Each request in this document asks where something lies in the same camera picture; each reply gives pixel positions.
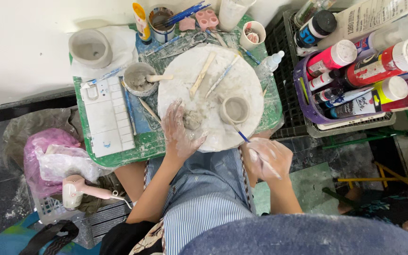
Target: cup of clay slip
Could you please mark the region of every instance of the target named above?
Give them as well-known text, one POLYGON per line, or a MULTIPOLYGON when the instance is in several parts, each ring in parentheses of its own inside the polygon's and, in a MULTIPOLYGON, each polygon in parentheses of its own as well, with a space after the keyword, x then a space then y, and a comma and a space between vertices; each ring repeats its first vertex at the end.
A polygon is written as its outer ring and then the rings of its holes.
POLYGON ((157 72, 150 65, 143 62, 137 62, 131 64, 125 69, 122 80, 125 83, 126 89, 130 93, 137 97, 147 97, 152 95, 158 89, 159 82, 147 84, 145 89, 143 87, 137 87, 136 84, 139 83, 139 77, 145 77, 146 75, 157 75, 157 72))
POLYGON ((229 125, 245 122, 250 115, 250 105, 242 97, 234 96, 223 100, 220 107, 220 118, 229 125))

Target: clay-covered hand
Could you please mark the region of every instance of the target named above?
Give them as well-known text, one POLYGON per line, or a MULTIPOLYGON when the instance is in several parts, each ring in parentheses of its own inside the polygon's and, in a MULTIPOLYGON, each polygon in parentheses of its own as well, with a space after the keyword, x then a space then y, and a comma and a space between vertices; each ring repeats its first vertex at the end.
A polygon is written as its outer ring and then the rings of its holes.
POLYGON ((207 135, 190 140, 185 133, 184 104, 182 99, 174 101, 161 120, 161 127, 165 134, 166 157, 183 164, 205 142, 207 135))
POLYGON ((265 138, 251 138, 247 144, 253 172, 264 181, 289 179, 293 153, 283 144, 265 138))

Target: small clay pot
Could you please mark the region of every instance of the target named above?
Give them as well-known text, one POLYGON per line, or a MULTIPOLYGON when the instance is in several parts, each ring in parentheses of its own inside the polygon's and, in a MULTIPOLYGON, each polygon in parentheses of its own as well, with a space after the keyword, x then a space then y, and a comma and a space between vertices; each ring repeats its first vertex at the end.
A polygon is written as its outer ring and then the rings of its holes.
POLYGON ((128 82, 130 80, 130 76, 136 75, 140 72, 144 72, 145 74, 148 74, 148 75, 157 75, 157 72, 155 71, 155 69, 151 67, 150 65, 143 63, 143 62, 137 62, 137 63, 129 65, 127 69, 125 69, 124 76, 122 77, 122 81, 125 83, 125 88, 133 95, 137 97, 150 96, 158 89, 159 82, 154 82, 154 85, 149 90, 145 90, 145 91, 138 91, 138 90, 133 89, 130 86, 130 82, 128 82))
POLYGON ((250 105, 242 97, 234 96, 223 100, 220 107, 221 119, 229 125, 245 122, 250 116, 250 105))
POLYGON ((68 49, 76 61, 93 69, 108 66, 113 59, 108 39, 95 29, 74 33, 68 40, 68 49))

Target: pink hair dryer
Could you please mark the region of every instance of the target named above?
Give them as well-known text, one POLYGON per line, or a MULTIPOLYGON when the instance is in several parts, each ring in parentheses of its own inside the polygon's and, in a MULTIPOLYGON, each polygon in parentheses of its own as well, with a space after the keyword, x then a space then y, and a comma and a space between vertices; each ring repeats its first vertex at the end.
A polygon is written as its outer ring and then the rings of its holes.
POLYGON ((71 175, 63 179, 63 205, 65 208, 75 208, 81 204, 83 194, 92 195, 101 199, 116 198, 125 200, 123 197, 115 195, 111 191, 91 187, 84 184, 84 178, 79 175, 71 175))

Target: striped apron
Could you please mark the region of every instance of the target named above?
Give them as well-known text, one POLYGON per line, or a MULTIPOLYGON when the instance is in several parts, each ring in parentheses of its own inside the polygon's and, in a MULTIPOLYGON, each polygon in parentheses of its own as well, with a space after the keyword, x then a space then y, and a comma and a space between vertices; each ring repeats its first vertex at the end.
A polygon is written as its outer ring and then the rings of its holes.
MULTIPOLYGON (((162 161, 161 157, 148 162, 144 187, 162 161)), ((240 150, 195 152, 174 177, 163 215, 167 255, 178 254, 183 246, 208 229, 255 217, 240 150)))

